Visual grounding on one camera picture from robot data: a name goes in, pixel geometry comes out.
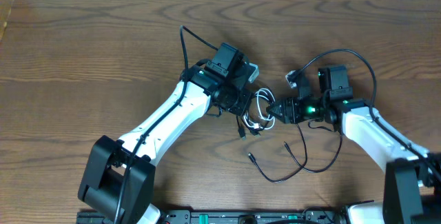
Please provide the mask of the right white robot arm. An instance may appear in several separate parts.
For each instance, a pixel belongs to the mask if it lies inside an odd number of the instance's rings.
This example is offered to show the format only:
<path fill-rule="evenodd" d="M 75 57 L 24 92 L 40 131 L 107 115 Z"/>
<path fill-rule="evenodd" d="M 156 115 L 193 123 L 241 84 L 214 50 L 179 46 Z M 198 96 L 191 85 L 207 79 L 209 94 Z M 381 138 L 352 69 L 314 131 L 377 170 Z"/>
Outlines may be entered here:
<path fill-rule="evenodd" d="M 283 123 L 325 121 L 357 143 L 385 173 L 381 203 L 345 208 L 346 223 L 439 223 L 440 155 L 415 144 L 363 99 L 287 98 L 267 107 Z"/>

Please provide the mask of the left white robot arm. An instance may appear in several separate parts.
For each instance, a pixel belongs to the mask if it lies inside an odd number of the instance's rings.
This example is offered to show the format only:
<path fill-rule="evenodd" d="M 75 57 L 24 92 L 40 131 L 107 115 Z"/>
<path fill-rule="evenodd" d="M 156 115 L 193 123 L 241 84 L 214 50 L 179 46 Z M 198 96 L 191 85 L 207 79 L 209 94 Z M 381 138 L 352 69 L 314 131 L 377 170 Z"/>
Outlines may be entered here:
<path fill-rule="evenodd" d="M 142 124 L 114 141 L 102 136 L 93 146 L 78 198 L 115 223 L 157 223 L 152 205 L 159 161 L 177 138 L 208 110 L 210 96 L 190 81 Z"/>

